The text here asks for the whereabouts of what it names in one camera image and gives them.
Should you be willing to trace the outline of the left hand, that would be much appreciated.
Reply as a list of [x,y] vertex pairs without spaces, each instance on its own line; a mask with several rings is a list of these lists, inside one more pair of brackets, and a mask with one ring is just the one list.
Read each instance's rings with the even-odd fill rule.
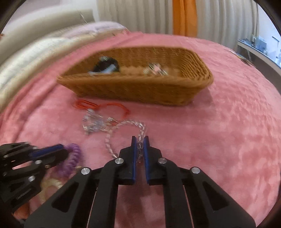
[[14,213],[13,216],[16,219],[27,219],[32,213],[31,202],[27,202],[24,205],[20,206]]

